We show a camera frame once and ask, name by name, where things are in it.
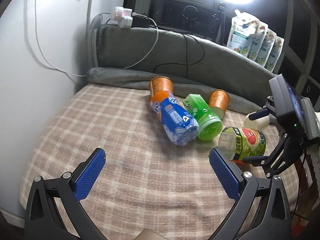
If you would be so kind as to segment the cut green label plastic cup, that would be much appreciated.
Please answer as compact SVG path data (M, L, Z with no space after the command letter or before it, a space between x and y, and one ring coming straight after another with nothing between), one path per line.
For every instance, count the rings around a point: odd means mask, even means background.
M229 126L222 130L218 148L229 160L242 161L247 157L263 156L266 139L259 130Z

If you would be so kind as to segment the white plastic cup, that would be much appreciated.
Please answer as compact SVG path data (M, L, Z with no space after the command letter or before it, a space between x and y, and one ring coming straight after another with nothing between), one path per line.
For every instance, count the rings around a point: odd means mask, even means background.
M250 129L256 129L262 131L263 129L267 128L270 124L270 117L265 116L259 119L250 120L249 116L251 113L247 114L244 121L243 121L243 127L244 128L250 128Z

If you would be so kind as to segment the orange paper cup right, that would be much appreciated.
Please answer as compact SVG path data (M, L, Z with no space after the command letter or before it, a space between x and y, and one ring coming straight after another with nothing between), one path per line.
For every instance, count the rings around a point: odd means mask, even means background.
M230 97L227 92L221 89L216 89L212 91L209 96L209 107L220 119L223 119L229 101Z

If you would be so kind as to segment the orange paper cup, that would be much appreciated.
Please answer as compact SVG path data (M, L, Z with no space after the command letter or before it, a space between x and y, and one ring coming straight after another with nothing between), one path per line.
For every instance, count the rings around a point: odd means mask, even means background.
M212 91L209 96L209 107L220 119L223 119L229 101L230 97L227 92L221 89L216 89Z
M174 84L170 78L166 76L157 76L154 77L149 83L149 91L151 97L161 91L169 91L173 93Z

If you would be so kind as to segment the green plastic bottle cup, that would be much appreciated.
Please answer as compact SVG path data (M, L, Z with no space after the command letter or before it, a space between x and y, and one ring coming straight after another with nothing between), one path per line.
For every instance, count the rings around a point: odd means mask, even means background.
M198 138L210 141L222 131L223 124L219 116L214 113L200 94L189 94L183 105L199 124Z

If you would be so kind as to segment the blue orange bottle cup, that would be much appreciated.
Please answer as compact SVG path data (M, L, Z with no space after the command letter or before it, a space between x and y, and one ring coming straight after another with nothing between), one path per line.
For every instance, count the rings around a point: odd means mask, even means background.
M150 106L161 121L169 140L175 145L184 146L198 136L199 124L171 92L157 92L151 97Z

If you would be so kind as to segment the orange paper cup left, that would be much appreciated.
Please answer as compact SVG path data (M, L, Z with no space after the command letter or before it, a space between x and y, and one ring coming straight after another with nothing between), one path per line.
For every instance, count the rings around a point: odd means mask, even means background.
M169 91L173 93L174 84L170 78L166 76L157 76L154 77L149 83L149 91L151 97L161 91Z

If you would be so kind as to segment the white refill pouch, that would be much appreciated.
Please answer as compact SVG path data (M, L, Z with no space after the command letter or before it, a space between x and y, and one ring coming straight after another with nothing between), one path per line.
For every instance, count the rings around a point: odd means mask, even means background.
M258 63L260 66L265 67L266 61L276 41L276 37L277 34L274 31L272 31L271 29L267 30L266 36L255 60L256 63Z
M271 52L269 54L269 57L265 64L265 69L267 69L270 72L273 72L283 49L284 45L284 39L281 37L276 37L275 43L271 49Z
M256 33L252 36L252 44L247 55L250 60L256 60L259 50L267 34L267 30L268 24L260 21Z
M228 35L227 48L247 57L252 45L253 35L257 32L259 18L236 9Z

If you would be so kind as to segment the grey folded fleece blanket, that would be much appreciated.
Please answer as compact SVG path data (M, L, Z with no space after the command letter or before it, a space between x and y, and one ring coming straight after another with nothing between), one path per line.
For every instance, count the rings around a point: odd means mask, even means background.
M96 67L88 71L90 83L142 90L148 90L150 81L156 76L156 74L141 70L125 70L110 67ZM200 94L204 97L205 101L208 101L211 92L215 90L214 87L179 76L169 75L169 79L174 84L173 94L181 98L185 98L188 94ZM248 114L261 109L257 104L241 96L232 93L228 93L228 95L230 101L227 108L229 110Z

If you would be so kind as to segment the grey sofa backrest cushion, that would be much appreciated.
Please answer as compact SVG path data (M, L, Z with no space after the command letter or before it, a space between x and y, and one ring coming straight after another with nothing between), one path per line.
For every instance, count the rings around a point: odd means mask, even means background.
M214 42L147 28L104 24L95 35L97 67L174 75L241 96L259 106L275 74Z

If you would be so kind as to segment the plaid beige blanket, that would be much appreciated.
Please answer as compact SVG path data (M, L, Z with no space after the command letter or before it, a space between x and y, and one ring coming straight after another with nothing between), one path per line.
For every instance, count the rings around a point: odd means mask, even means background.
M36 176L58 178L102 148L106 164L81 204L108 239L133 239L143 229L168 239L208 239L233 205L208 161L215 146L174 145L147 90L89 84L43 129L19 201L26 206Z

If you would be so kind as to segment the black power adapter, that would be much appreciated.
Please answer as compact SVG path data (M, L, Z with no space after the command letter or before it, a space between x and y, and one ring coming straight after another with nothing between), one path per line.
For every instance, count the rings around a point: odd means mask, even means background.
M151 24L152 22L148 17L134 16L131 27L132 28L149 28Z

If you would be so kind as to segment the white power strip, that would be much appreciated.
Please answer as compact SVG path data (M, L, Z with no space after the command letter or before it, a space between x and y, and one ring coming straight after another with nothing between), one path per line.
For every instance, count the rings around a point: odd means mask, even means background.
M121 28L131 28L133 22L132 9L115 7L111 12L111 20L116 21Z

